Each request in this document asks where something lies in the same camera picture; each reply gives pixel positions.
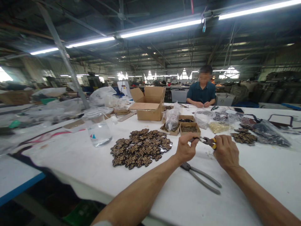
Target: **pink cord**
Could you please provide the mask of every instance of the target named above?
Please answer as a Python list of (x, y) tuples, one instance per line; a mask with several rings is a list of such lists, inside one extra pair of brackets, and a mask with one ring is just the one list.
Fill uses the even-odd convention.
[(35, 140), (35, 141), (29, 141), (28, 143), (41, 143), (43, 141), (46, 141), (46, 140), (49, 140), (51, 138), (53, 138), (54, 136), (56, 135), (61, 135), (61, 134), (64, 134), (64, 133), (71, 133), (69, 131), (64, 131), (64, 132), (57, 132), (55, 134), (52, 134), (49, 138), (46, 138), (45, 140), (43, 140), (43, 138), (47, 135), (50, 135), (50, 133), (46, 133), (46, 134), (43, 134), (42, 136), (39, 137), (39, 139)]

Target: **pliers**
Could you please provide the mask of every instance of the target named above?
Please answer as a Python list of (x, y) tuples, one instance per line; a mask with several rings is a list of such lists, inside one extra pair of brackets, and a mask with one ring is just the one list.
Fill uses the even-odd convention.
[(217, 182), (214, 178), (212, 178), (211, 176), (209, 176), (208, 174), (204, 173), (203, 171), (200, 171), (192, 166), (190, 166), (187, 162), (181, 165), (181, 168), (188, 171), (198, 182), (200, 182), (203, 186), (205, 186), (207, 189), (209, 189), (210, 191), (212, 191), (213, 193), (220, 195), (220, 191), (215, 189), (214, 187), (210, 186), (209, 184), (207, 184), (206, 182), (204, 182), (201, 178), (199, 178), (194, 172), (199, 173), (200, 175), (206, 177), (207, 179), (209, 179), (210, 181), (212, 181), (216, 186), (218, 186), (219, 188), (222, 187), (222, 185)]
[(207, 137), (194, 137), (189, 142), (192, 142), (195, 139), (199, 139), (202, 143), (204, 143), (206, 145), (210, 145), (213, 150), (216, 150), (216, 139), (215, 138), (209, 139)]

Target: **blue table edge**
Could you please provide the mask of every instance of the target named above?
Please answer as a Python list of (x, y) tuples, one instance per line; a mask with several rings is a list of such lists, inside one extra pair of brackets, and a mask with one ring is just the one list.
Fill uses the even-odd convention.
[(32, 185), (38, 183), (40, 180), (45, 178), (45, 174), (43, 172), (39, 173), (35, 177), (21, 184), (19, 187), (16, 187), (14, 190), (8, 192), (4, 196), (0, 197), (0, 206), (4, 205), (8, 201), (12, 200), (14, 197), (20, 195), (22, 192), (30, 188)]

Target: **white plastic bin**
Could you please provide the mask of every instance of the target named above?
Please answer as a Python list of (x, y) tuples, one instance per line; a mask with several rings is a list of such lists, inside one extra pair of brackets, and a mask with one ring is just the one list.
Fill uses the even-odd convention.
[(186, 90), (175, 90), (172, 89), (172, 101), (186, 103), (188, 89)]
[(216, 93), (215, 105), (216, 106), (231, 106), (235, 96), (229, 93)]

